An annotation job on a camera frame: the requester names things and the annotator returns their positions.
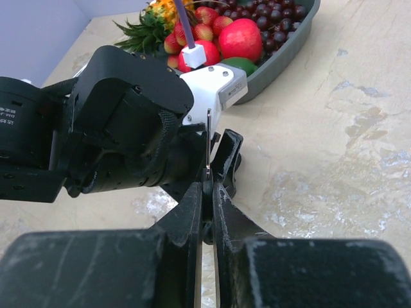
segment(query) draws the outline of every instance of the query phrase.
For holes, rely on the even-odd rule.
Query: red apple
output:
[[[263,52],[263,41],[257,24],[238,19],[226,26],[218,37],[223,58],[239,56],[257,62]]]

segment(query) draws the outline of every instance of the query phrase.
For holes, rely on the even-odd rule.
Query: strawberry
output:
[[[176,69],[179,66],[179,56],[171,55],[168,56],[167,65],[170,66],[172,69]]]
[[[208,40],[210,42],[213,40],[213,29],[205,24],[197,24],[193,34],[195,40]]]
[[[233,20],[227,16],[219,16],[213,23],[214,35],[220,35],[221,31],[227,27]]]
[[[181,46],[185,46],[187,44],[186,36],[184,34],[184,29],[182,27],[181,22],[177,22],[174,26],[174,35],[175,38],[177,39],[177,42]]]
[[[200,6],[195,10],[195,17],[201,20],[203,24],[213,26],[213,22],[218,17],[218,13],[212,8]]]
[[[180,53],[182,47],[177,42],[174,33],[169,34],[164,40],[164,50],[170,55],[177,55]]]

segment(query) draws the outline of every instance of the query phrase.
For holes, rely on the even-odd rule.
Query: marble floor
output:
[[[223,115],[244,136],[235,204],[277,237],[374,238],[411,266],[411,26],[409,0],[323,0],[295,60],[256,99]],[[93,19],[46,84],[70,78],[101,45],[121,39]],[[0,253],[34,230],[149,227],[175,202],[160,189],[54,204],[0,203]],[[215,307],[204,247],[203,307]]]

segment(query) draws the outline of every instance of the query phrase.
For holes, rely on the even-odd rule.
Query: grape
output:
[[[284,32],[278,31],[273,34],[272,38],[274,39],[276,46],[280,48],[285,43],[287,36]]]
[[[274,0],[270,0],[270,1],[267,3],[267,6],[272,9],[272,8],[275,6]]]
[[[264,17],[270,17],[270,14],[271,14],[271,9],[269,8],[269,7],[265,7],[265,9],[263,9],[262,11],[261,11],[261,16],[264,16]]]
[[[252,1],[247,2],[245,5],[245,9],[250,13],[253,13],[256,10],[256,8],[257,6]]]
[[[223,10],[228,9],[230,6],[227,5],[227,0],[218,0],[220,3],[217,4],[218,8],[222,8]]]
[[[281,15],[280,11],[274,10],[270,14],[270,21],[273,24],[279,23],[283,19],[283,16]]]
[[[227,3],[231,9],[235,9],[237,6],[237,0],[227,0]]]
[[[270,37],[271,37],[270,32],[268,31],[261,32],[261,39],[263,40],[263,43],[266,42]]]
[[[283,6],[283,9],[285,10],[286,8],[294,8],[294,0],[283,0],[283,3],[281,3]]]
[[[293,34],[294,34],[294,31],[288,32],[288,34],[287,34],[287,40],[289,40],[290,37],[291,37]]]
[[[293,26],[293,21],[289,18],[284,18],[281,22],[280,22],[280,29],[283,32],[289,32],[291,31]]]
[[[296,30],[299,28],[300,25],[301,25],[301,22],[295,22],[295,23],[293,23],[292,30],[293,30],[293,31],[296,31]]]
[[[265,44],[264,44],[264,49],[266,52],[271,52],[275,49],[275,42],[272,38],[269,38]]]
[[[218,13],[219,16],[223,15],[224,9],[223,8],[215,8],[215,11]]]
[[[236,21],[237,19],[239,19],[241,17],[241,14],[240,13],[238,13],[238,12],[232,12],[231,13],[231,15],[230,15],[230,18],[232,19],[232,20],[234,20],[234,21]]]
[[[223,16],[230,17],[230,16],[231,16],[231,13],[232,13],[232,10],[226,10],[226,11],[224,12]]]
[[[257,12],[254,12],[253,14],[251,14],[251,19],[254,22],[257,22],[258,18],[259,18],[259,16],[258,16]]]
[[[293,18],[294,11],[291,8],[283,10],[283,18]]]
[[[268,29],[268,27],[270,26],[270,23],[267,19],[267,17],[260,17],[257,20],[257,26],[260,30],[265,31]]]
[[[256,8],[256,12],[258,15],[262,16],[263,10],[267,7],[265,4],[259,4]]]
[[[249,11],[244,10],[241,12],[241,17],[251,19],[251,13]]]
[[[303,5],[296,5],[294,9],[295,19],[300,21],[307,15],[307,9]]]

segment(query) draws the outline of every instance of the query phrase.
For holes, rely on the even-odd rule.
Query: purple cable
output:
[[[184,4],[182,3],[182,0],[174,0],[174,3],[179,13],[179,16],[180,16],[180,20],[181,20],[182,28],[184,30],[184,34],[186,36],[188,48],[193,49],[195,47],[194,36],[191,32],[191,27],[188,21],[186,9],[184,8]]]

